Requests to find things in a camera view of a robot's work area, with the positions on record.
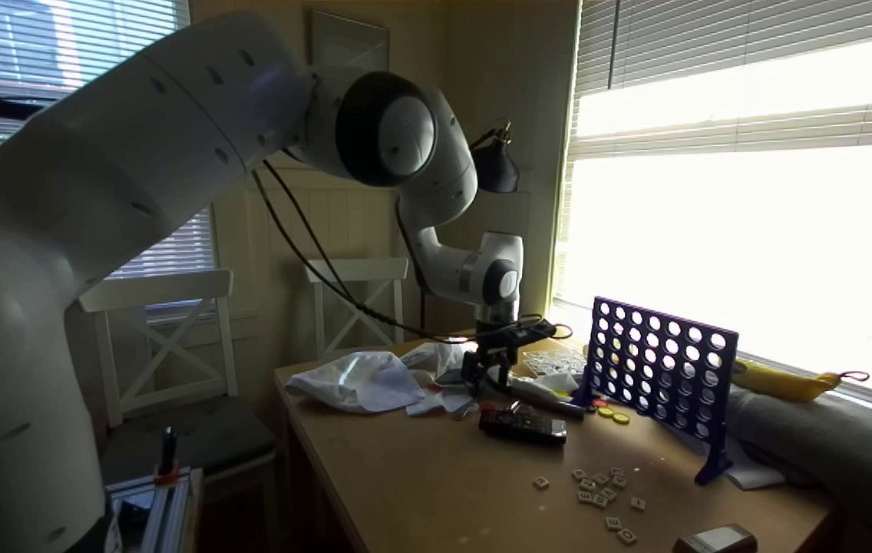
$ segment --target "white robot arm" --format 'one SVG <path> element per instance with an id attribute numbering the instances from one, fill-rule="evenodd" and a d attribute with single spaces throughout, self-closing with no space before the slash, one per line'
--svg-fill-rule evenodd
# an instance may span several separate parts
<path id="1" fill-rule="evenodd" d="M 306 74 L 252 16 L 179 31 L 0 147 L 0 551 L 70 551 L 104 516 L 69 305 L 282 147 L 399 184 L 425 282 L 486 322 L 514 320 L 519 240 L 461 253 L 435 238 L 477 195 L 439 97 L 390 74 Z"/>

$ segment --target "window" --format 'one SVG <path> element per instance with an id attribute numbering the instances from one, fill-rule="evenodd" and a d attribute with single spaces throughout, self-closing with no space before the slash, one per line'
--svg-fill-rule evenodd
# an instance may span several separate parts
<path id="1" fill-rule="evenodd" d="M 0 4 L 0 143 L 21 120 L 187 22 L 183 0 Z M 113 278 L 214 268 L 209 210 Z"/>
<path id="2" fill-rule="evenodd" d="M 872 0 L 584 0 L 578 46 L 554 312 L 872 375 Z"/>

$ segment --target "cable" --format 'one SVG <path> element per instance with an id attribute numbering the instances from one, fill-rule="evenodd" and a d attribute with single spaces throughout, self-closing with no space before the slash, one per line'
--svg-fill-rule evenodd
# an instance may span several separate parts
<path id="1" fill-rule="evenodd" d="M 509 144 L 509 124 L 503 124 L 499 130 L 486 130 L 477 143 L 471 143 L 471 151 L 486 147 L 490 143 Z"/>
<path id="2" fill-rule="evenodd" d="M 321 248 L 321 243 L 318 243 L 318 238 L 315 238 L 315 232 L 312 232 L 312 224 L 311 224 L 304 206 L 294 200 L 293 188 L 287 184 L 287 178 L 277 173 L 273 164 L 266 164 L 266 161 L 261 161 L 261 164 L 264 164 L 264 169 L 277 178 L 277 184 L 282 188 L 282 195 L 289 198 L 294 215 L 300 215 L 300 224 L 306 229 L 306 238 L 312 240 L 312 248 L 318 253 L 318 257 L 321 257 L 325 268 L 332 272 L 336 285 L 345 290 L 345 297 L 352 297 L 349 290 L 346 290 L 346 282 L 340 281 L 340 275 L 337 275 L 332 254 L 325 254 L 325 248 Z"/>
<path id="3" fill-rule="evenodd" d="M 370 320 L 379 320 L 379 322 L 405 330 L 405 332 L 412 332 L 412 335 L 418 335 L 418 337 L 448 340 L 448 337 L 442 337 L 442 335 L 432 335 L 432 332 L 428 332 L 428 330 L 405 325 L 405 322 L 399 322 L 399 320 L 394 320 L 394 318 L 387 318 L 387 314 L 380 314 L 380 312 L 375 312 L 375 309 L 355 300 L 355 297 L 349 295 L 349 290 L 345 285 L 345 281 L 337 278 L 337 272 L 336 272 L 332 257 L 325 254 L 321 243 L 315 240 L 315 232 L 312 232 L 306 211 L 300 210 L 300 203 L 294 200 L 294 195 L 289 190 L 287 178 L 282 178 L 266 161 L 264 161 L 264 167 L 266 167 L 266 173 L 279 181 L 279 188 L 287 190 L 293 210 L 294 210 L 298 218 L 304 223 L 304 229 L 306 229 L 306 234 L 311 234 L 315 253 L 321 254 L 321 261 L 325 261 L 325 268 L 332 272 L 336 281 L 327 281 L 321 272 L 315 272 L 312 261 L 298 248 L 298 243 L 294 243 L 293 234 L 287 232 L 279 211 L 273 210 L 273 200 L 266 198 L 257 169 L 252 169 L 254 188 L 257 188 L 261 200 L 264 200 L 264 210 L 270 211 L 270 218 L 273 218 L 279 238 L 287 240 L 287 245 L 293 248 L 293 254 L 294 254 L 321 285 L 327 285 L 337 297 L 345 297 L 349 309 L 355 309 L 359 314 L 364 314 L 364 318 L 370 318 Z"/>

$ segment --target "paper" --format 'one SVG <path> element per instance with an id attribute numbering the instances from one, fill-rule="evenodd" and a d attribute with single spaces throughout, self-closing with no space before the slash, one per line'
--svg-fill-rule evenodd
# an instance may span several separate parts
<path id="1" fill-rule="evenodd" d="M 783 487 L 785 475 L 777 467 L 759 464 L 752 460 L 739 444 L 727 439 L 727 455 L 735 460 L 735 467 L 727 471 L 727 475 L 739 487 L 739 488 L 770 488 L 770 487 Z"/>
<path id="2" fill-rule="evenodd" d="M 287 387 L 340 413 L 394 413 L 428 398 L 390 349 L 359 349 L 321 364 L 293 375 Z"/>
<path id="3" fill-rule="evenodd" d="M 471 402 L 474 402 L 471 394 L 428 394 L 418 402 L 405 406 L 405 415 L 418 418 L 418 415 L 428 415 L 428 413 L 435 413 L 435 408 L 458 415 Z"/>

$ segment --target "wall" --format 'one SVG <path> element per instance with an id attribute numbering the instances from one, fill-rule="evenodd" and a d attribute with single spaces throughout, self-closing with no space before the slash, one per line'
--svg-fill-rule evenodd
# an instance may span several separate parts
<path id="1" fill-rule="evenodd" d="M 442 83 L 446 0 L 192 0 L 191 20 L 209 20 L 227 9 L 254 9 L 304 59 L 304 9 L 332 9 L 390 31 L 390 70 L 422 83 Z M 394 254 L 399 253 L 394 195 L 359 188 L 298 164 L 282 164 L 282 178 L 306 210 L 327 254 Z M 287 198 L 266 178 L 273 206 L 294 238 L 300 224 L 289 215 Z M 231 188 L 214 203 L 217 257 L 235 272 L 234 330 L 240 387 L 252 406 L 270 401 L 270 368 L 315 358 L 311 322 L 311 285 L 300 261 L 277 238 L 270 215 L 252 181 Z"/>
<path id="2" fill-rule="evenodd" d="M 560 200 L 574 0 L 448 0 L 446 97 L 471 138 L 514 124 L 519 195 L 482 195 L 446 232 L 446 243 L 477 245 L 482 232 L 524 238 L 523 312 L 541 314 L 551 282 Z M 432 325 L 464 330 L 474 312 L 435 300 Z"/>

